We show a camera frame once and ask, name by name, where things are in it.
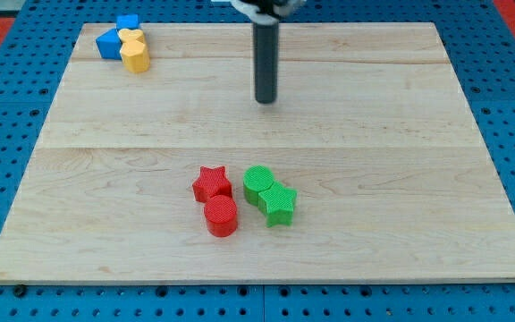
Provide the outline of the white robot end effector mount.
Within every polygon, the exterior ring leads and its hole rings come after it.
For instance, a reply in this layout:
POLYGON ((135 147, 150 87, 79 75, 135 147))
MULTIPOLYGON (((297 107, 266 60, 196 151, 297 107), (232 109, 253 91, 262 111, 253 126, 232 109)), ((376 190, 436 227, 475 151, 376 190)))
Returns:
POLYGON ((278 23, 299 10, 306 0, 227 0, 254 23, 278 23))

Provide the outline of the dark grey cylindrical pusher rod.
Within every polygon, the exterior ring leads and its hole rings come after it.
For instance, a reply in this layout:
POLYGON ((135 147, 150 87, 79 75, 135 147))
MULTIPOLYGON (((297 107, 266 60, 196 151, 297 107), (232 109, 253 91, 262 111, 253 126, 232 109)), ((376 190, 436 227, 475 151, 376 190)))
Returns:
POLYGON ((260 104, 277 99, 279 24, 252 24, 254 94, 260 104))

